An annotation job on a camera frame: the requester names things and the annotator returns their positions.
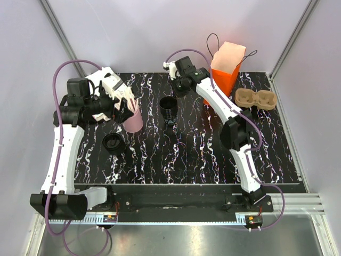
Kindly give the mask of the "orange paper bag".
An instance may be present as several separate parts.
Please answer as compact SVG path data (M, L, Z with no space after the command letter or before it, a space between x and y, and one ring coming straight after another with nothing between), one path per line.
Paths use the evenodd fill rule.
M213 54L209 48L208 40L211 36L217 38L218 50ZM210 33L206 39L206 46L212 57L210 69L213 79L221 91L229 97L235 86L237 75L243 61L255 55L258 51L254 50L246 54L246 47L235 43L224 42L220 45L219 37L216 33Z

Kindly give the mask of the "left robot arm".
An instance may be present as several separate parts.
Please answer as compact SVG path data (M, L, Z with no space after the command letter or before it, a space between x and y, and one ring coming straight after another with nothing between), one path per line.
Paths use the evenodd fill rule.
M95 122L94 115L104 114L118 123L128 118L127 102L120 109L116 92L126 88L115 74L107 73L95 85L89 78L71 78L67 94L54 113L54 147L50 167L38 194L31 194L30 205L47 220L82 220L87 211L100 207L110 211L115 198L106 187L90 187L76 192L74 185L78 150L85 127Z

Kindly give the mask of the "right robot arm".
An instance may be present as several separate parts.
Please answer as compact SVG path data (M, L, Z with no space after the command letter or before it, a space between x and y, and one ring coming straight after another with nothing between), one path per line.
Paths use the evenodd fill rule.
M247 211L254 211L265 197L256 173L251 155L251 113L243 111L220 90L209 71L196 68L188 56L177 61L164 62L170 81L178 97L196 92L218 114L223 127L220 132L221 144L230 151L236 163L242 189L242 205Z

